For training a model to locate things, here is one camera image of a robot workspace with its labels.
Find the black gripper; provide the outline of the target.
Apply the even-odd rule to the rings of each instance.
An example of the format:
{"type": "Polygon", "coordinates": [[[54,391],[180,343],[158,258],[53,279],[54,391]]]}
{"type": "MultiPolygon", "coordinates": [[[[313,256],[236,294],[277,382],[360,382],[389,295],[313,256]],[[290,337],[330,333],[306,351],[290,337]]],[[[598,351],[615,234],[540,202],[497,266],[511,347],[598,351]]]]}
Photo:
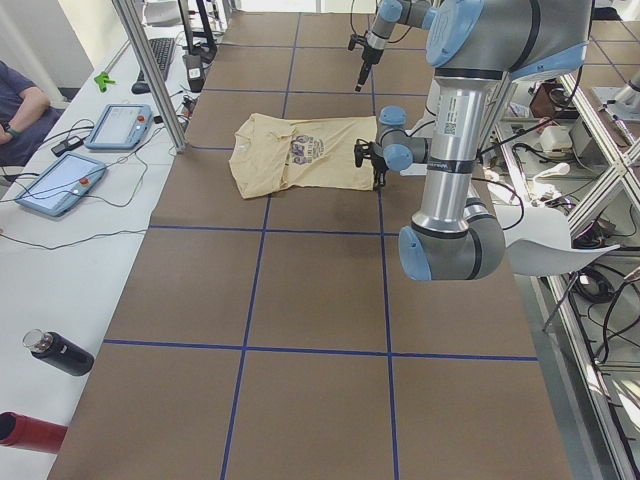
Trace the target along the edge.
{"type": "Polygon", "coordinates": [[[374,32],[369,32],[367,35],[360,35],[358,37],[358,43],[363,46],[364,50],[362,53],[363,64],[355,86],[356,92],[360,92],[366,85],[371,67],[380,62],[384,52],[384,39],[374,32]]]}
{"type": "Polygon", "coordinates": [[[374,170],[374,185],[375,190],[379,190],[385,186],[386,172],[388,166],[382,155],[378,153],[378,145],[375,142],[368,144],[368,158],[374,170]]]}

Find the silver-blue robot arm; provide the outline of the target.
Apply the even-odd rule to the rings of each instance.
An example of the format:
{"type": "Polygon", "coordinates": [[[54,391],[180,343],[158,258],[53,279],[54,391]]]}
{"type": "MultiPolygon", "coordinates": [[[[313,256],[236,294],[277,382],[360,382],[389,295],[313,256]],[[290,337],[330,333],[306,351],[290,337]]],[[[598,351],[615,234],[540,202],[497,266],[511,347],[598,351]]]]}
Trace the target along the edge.
{"type": "Polygon", "coordinates": [[[472,188],[489,90],[503,77],[544,80],[583,65],[590,1],[385,1],[367,36],[376,58],[396,24],[428,31],[426,61],[439,87],[430,142],[408,137],[400,108],[382,110],[373,154],[394,171],[425,161],[419,210],[399,234],[405,274],[418,281],[472,280],[502,261],[505,239],[472,188]]]}
{"type": "Polygon", "coordinates": [[[378,65],[396,25],[409,28],[429,30],[435,19],[437,8],[431,1],[381,1],[372,27],[364,34],[353,31],[349,38],[348,50],[353,51],[357,45],[363,47],[362,66],[355,85],[360,92],[367,82],[372,67],[378,65]]]}

